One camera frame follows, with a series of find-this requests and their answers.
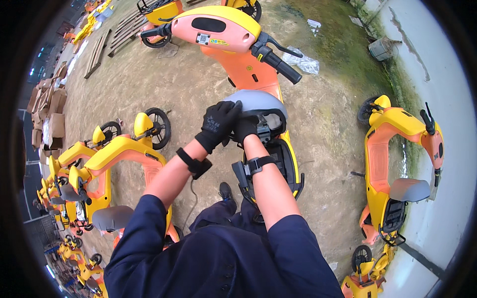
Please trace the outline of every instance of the gray seat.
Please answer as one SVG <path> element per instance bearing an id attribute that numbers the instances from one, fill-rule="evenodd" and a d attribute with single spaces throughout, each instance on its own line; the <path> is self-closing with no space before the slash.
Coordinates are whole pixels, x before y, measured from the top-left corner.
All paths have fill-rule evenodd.
<path id="1" fill-rule="evenodd" d="M 71 267 L 78 267 L 78 261 L 76 261 L 76 260 L 67 259 L 66 263 Z"/>
<path id="2" fill-rule="evenodd" d="M 224 102 L 242 102 L 242 116 L 247 117 L 253 114 L 259 114 L 267 110 L 279 110 L 284 116 L 284 120 L 288 119 L 287 110 L 282 102 L 268 92 L 260 90 L 239 90 L 234 94 L 223 99 Z M 281 126 L 282 121 L 277 114 L 269 114 L 265 116 L 267 124 L 271 130 Z"/>
<path id="3" fill-rule="evenodd" d="M 71 184 L 66 184 L 63 186 L 60 186 L 60 191 L 61 191 L 61 198 L 64 201 L 70 201 L 70 202 L 77 202 L 77 201 L 83 201 L 79 194 L 74 191 L 73 186 Z"/>
<path id="4" fill-rule="evenodd" d="M 50 200 L 53 204 L 55 205 L 63 205 L 65 204 L 66 202 L 60 198 L 59 196 L 54 196 L 52 197 L 52 199 Z"/>
<path id="5" fill-rule="evenodd" d="M 393 182 L 389 197 L 401 202 L 418 202 L 431 195 L 429 183 L 426 180 L 399 178 Z"/>
<path id="6" fill-rule="evenodd" d="M 134 210 L 128 206 L 113 206 L 93 213 L 93 225 L 101 231 L 113 232 L 126 227 Z"/>

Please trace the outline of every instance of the wrist strap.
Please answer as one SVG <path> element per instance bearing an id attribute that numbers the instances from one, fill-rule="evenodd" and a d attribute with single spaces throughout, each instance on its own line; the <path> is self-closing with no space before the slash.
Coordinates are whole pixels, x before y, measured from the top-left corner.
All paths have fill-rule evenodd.
<path id="1" fill-rule="evenodd" d="M 199 177 L 201 177 L 202 174 L 207 172 L 207 170 L 212 166 L 212 163 L 206 158 L 201 162 L 197 159 L 193 160 L 182 148 L 179 148 L 176 153 L 177 156 L 179 156 L 180 159 L 187 164 L 189 167 L 188 170 L 192 173 L 192 179 L 194 180 L 197 180 Z"/>
<path id="2" fill-rule="evenodd" d="M 255 157 L 248 161 L 250 174 L 253 175 L 255 173 L 261 172 L 262 167 L 266 164 L 274 164 L 275 158 L 271 156 L 264 156 L 264 157 Z"/>

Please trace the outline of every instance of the sticker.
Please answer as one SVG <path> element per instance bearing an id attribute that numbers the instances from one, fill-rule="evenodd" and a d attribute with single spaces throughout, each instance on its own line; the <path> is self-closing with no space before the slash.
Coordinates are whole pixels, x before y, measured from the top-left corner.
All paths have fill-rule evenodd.
<path id="1" fill-rule="evenodd" d="M 211 39 L 210 43 L 215 43 L 215 44 L 220 44 L 220 45 L 229 45 L 228 43 L 226 43 L 225 41 L 222 41 L 220 39 Z"/>
<path id="2" fill-rule="evenodd" d="M 196 43 L 208 45 L 209 40 L 210 40 L 210 35 L 205 33 L 197 33 Z"/>

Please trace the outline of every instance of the wall stain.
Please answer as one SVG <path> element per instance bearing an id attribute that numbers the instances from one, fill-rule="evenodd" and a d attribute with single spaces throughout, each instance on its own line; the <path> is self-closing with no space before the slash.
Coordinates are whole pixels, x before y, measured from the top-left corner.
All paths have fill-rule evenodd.
<path id="1" fill-rule="evenodd" d="M 417 53 L 413 43 L 411 42 L 411 40 L 407 37 L 406 33 L 404 32 L 404 30 L 401 26 L 401 23 L 398 21 L 398 19 L 396 17 L 396 13 L 394 12 L 394 10 L 391 7 L 389 8 L 389 11 L 393 15 L 393 18 L 391 19 L 391 23 L 394 26 L 396 26 L 399 33 L 401 33 L 401 36 L 403 38 L 403 42 L 406 44 L 407 48 L 409 49 L 409 52 L 414 54 L 414 56 L 416 56 L 417 60 L 421 64 L 421 66 L 422 66 L 422 68 L 425 72 L 425 81 L 426 82 L 430 81 L 431 77 L 429 76 L 429 72 L 427 72 L 427 68 L 425 67 L 424 62 L 422 61 L 421 56 L 419 56 L 419 54 Z"/>

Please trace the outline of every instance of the black shoe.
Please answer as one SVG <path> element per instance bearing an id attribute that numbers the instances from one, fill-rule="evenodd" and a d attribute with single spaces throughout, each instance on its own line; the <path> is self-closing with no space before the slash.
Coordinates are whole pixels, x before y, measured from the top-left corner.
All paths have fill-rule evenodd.
<path id="1" fill-rule="evenodd" d="M 220 183 L 220 186 L 218 188 L 218 194 L 222 197 L 222 200 L 224 200 L 224 201 L 234 199 L 233 196 L 232 196 L 232 189 L 227 184 L 227 182 Z"/>

